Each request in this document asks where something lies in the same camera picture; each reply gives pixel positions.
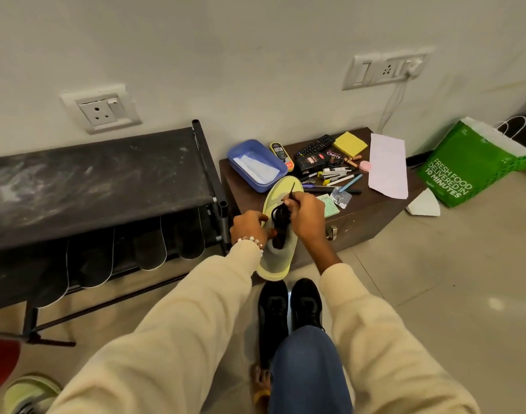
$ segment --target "brown cabinet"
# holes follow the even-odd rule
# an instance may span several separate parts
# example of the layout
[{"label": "brown cabinet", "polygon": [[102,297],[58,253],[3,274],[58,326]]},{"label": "brown cabinet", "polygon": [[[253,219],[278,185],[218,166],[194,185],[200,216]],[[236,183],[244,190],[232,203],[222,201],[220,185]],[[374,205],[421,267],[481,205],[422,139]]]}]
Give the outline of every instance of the brown cabinet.
[{"label": "brown cabinet", "polygon": [[[351,133],[370,145],[370,129],[361,128],[351,130]],[[294,154],[313,142],[314,139],[286,145],[286,151],[293,157]],[[366,148],[361,155],[368,160],[370,149]],[[257,193],[240,175],[232,169],[228,160],[219,161],[221,183],[225,189],[229,208],[232,216],[242,214],[247,210],[263,209],[266,193]],[[407,169],[409,197],[405,200],[392,199],[368,187],[368,175],[364,174],[354,186],[362,190],[362,194],[353,196],[346,209],[326,220],[327,236],[333,249],[341,251],[355,244],[367,241],[377,235],[389,224],[395,216],[411,203],[424,189],[424,182],[417,176],[416,171]],[[311,263],[309,253],[298,242],[292,260],[292,269],[297,269]]]}]

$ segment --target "beige sleeve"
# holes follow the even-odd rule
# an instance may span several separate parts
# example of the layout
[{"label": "beige sleeve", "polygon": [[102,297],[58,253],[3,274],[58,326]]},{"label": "beige sleeve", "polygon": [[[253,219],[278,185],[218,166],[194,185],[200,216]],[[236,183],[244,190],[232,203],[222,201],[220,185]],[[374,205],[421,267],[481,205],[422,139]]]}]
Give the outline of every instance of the beige sleeve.
[{"label": "beige sleeve", "polygon": [[439,366],[384,299],[366,290],[351,267],[329,267],[319,286],[356,393],[357,414],[479,413],[470,393]]},{"label": "beige sleeve", "polygon": [[200,412],[260,257],[241,241],[204,260],[133,333],[102,347],[50,413]]}]

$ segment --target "pink paper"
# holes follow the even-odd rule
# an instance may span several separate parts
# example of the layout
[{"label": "pink paper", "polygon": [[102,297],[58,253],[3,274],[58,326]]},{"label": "pink paper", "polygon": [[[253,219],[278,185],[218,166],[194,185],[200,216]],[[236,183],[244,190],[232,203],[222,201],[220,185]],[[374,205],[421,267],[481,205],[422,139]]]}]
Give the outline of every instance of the pink paper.
[{"label": "pink paper", "polygon": [[394,199],[409,197],[404,140],[370,134],[370,163],[368,187]]}]

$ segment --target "blue plastic container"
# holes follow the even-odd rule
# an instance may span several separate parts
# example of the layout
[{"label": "blue plastic container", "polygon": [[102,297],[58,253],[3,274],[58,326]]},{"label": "blue plastic container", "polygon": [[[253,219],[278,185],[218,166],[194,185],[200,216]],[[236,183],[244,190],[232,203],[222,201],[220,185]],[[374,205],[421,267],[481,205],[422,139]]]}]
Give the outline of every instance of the blue plastic container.
[{"label": "blue plastic container", "polygon": [[[269,149],[265,148],[265,146],[261,142],[255,139],[248,139],[247,141],[244,141],[232,147],[231,149],[229,149],[229,152],[226,154],[226,156],[228,157],[229,162],[231,163],[231,167],[234,168],[234,170],[236,170],[236,172],[240,174],[242,178],[246,180],[247,183],[259,193],[263,193],[270,190],[271,187],[273,187],[277,181],[279,181],[288,173],[288,168],[286,164],[284,164],[282,160],[276,155],[274,155]],[[244,170],[242,170],[242,168],[238,164],[236,164],[236,162],[234,162],[235,158],[241,158],[242,156],[248,156],[250,158],[256,159],[257,161],[265,163],[268,166],[276,168],[277,170],[279,170],[279,173],[272,182],[267,184],[260,184],[257,181],[253,180],[253,178],[250,177],[249,174],[247,174]]]}]

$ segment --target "blue jeans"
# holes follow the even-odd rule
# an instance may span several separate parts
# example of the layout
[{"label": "blue jeans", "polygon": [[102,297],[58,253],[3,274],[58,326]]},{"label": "blue jeans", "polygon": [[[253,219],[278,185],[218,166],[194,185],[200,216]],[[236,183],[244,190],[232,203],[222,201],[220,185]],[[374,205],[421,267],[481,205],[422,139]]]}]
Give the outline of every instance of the blue jeans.
[{"label": "blue jeans", "polygon": [[353,407],[340,357],[320,328],[290,334],[271,364],[269,414],[351,414]]}]

